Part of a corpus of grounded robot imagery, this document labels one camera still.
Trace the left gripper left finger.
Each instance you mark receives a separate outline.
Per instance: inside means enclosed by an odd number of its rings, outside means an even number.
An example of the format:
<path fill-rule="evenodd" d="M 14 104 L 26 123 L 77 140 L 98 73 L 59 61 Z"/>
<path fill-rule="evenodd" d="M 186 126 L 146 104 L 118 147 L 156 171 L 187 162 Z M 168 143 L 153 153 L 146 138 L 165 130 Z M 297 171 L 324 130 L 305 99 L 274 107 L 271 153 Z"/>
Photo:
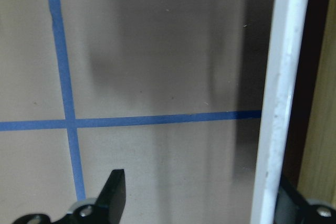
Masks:
<path fill-rule="evenodd" d="M 125 172 L 114 169 L 97 198 L 74 203 L 62 218 L 51 221 L 46 214 L 34 213 L 21 216 L 13 223 L 119 223 L 125 202 Z"/>

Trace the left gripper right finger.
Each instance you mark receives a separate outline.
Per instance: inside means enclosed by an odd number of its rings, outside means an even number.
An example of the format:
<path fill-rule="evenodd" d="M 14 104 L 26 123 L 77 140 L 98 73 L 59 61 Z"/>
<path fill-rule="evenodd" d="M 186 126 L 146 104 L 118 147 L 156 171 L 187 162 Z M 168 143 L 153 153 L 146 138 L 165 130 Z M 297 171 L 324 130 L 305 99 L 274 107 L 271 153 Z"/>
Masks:
<path fill-rule="evenodd" d="M 281 175 L 273 223 L 335 223 L 335 208 L 320 200 L 305 199 Z"/>

